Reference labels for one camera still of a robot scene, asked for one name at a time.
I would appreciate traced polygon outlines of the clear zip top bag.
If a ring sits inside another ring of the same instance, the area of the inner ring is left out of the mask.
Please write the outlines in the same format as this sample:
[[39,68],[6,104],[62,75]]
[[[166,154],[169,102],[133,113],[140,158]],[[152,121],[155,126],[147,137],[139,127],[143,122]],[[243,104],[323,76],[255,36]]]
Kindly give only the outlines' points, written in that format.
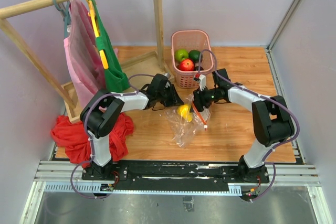
[[200,132],[207,131],[208,120],[211,117],[211,108],[205,108],[204,111],[198,112],[193,104],[193,95],[190,94],[184,99],[184,104],[191,105],[191,112],[193,113],[192,122],[186,122],[177,113],[175,106],[165,110],[166,119],[174,133],[173,141],[181,148],[186,147],[193,140],[193,138]]

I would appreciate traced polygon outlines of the red fake tomato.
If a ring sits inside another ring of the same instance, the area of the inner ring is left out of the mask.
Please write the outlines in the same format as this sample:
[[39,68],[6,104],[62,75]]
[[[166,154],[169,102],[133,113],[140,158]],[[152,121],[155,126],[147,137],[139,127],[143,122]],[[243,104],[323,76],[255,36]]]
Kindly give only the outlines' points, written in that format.
[[184,59],[180,62],[178,69],[181,71],[194,71],[195,64],[190,59]]

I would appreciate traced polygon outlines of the dark green fake vegetable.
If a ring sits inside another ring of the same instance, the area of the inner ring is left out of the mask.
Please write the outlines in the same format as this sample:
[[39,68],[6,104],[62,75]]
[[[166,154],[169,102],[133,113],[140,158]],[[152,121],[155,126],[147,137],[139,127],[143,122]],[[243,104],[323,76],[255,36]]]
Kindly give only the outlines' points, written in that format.
[[191,50],[189,53],[188,53],[188,58],[190,59],[190,60],[192,60],[194,63],[196,63],[196,62],[199,62],[199,60],[200,60],[200,51],[198,51],[198,50]]

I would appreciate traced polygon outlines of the light green fake apple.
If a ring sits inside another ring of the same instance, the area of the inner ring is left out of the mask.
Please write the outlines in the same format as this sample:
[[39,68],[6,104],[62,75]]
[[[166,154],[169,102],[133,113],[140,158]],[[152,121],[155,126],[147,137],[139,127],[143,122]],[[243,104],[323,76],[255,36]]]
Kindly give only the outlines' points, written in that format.
[[178,50],[175,51],[174,59],[178,63],[180,63],[183,60],[188,59],[188,58],[189,58],[189,55],[188,55],[188,51],[186,49],[178,49]]

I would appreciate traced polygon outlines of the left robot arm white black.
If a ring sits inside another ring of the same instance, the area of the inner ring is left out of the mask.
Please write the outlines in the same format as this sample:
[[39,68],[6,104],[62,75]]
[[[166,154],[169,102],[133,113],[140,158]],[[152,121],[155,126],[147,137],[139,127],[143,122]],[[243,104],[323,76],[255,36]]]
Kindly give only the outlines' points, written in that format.
[[150,83],[133,92],[116,93],[100,89],[81,112],[80,120],[91,147],[90,166],[83,170],[83,180],[107,180],[115,174],[109,134],[121,113],[153,110],[158,103],[165,108],[184,104],[169,74],[158,73],[150,77]]

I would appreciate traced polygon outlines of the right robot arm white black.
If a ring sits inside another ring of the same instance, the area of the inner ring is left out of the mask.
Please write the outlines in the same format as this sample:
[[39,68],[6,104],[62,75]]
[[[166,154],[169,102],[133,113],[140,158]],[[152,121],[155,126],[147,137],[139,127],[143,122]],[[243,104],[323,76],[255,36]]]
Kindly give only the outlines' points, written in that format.
[[214,88],[205,85],[206,77],[199,72],[194,80],[199,87],[193,92],[193,110],[199,113],[213,103],[224,100],[238,104],[252,113],[253,129],[256,140],[238,163],[237,176],[244,182],[250,182],[265,167],[268,155],[295,134],[290,111],[282,96],[264,96],[247,89],[240,83],[233,83],[226,69],[212,72]]

